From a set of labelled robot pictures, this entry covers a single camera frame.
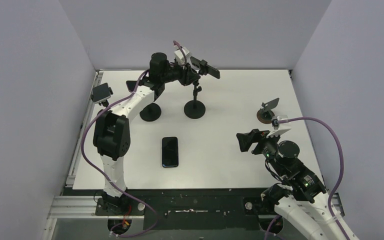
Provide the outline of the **black smartphone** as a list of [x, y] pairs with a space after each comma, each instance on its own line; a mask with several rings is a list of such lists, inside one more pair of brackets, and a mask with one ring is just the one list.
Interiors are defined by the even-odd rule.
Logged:
[[203, 75], [203, 76], [210, 75], [216, 79], [221, 78], [220, 71], [217, 68], [209, 65], [206, 60], [204, 60], [204, 59], [200, 60], [196, 57], [191, 56], [190, 62], [194, 67], [198, 68], [198, 73], [200, 75]]
[[179, 165], [179, 145], [175, 136], [163, 137], [161, 141], [161, 164], [163, 168]]

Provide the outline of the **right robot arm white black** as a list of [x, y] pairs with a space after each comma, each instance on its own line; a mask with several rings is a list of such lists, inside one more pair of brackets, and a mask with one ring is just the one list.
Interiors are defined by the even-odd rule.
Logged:
[[269, 130], [237, 133], [239, 149], [263, 155], [266, 169], [278, 181], [264, 190], [261, 207], [292, 224], [307, 240], [356, 240], [357, 235], [332, 203], [332, 196], [319, 177], [300, 159], [299, 146], [280, 140]]

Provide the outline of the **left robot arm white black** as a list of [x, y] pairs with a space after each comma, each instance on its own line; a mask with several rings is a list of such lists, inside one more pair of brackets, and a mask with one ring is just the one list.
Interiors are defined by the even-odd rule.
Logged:
[[207, 70], [200, 61], [190, 57], [181, 65], [171, 63], [167, 55], [156, 52], [151, 56], [149, 69], [133, 82], [131, 95], [126, 100], [109, 105], [98, 113], [94, 123], [93, 145], [97, 148], [105, 178], [101, 206], [116, 215], [129, 210], [130, 198], [126, 195], [124, 156], [131, 144], [130, 123], [145, 108], [153, 104], [164, 92], [167, 83], [178, 81], [182, 86], [196, 83]]

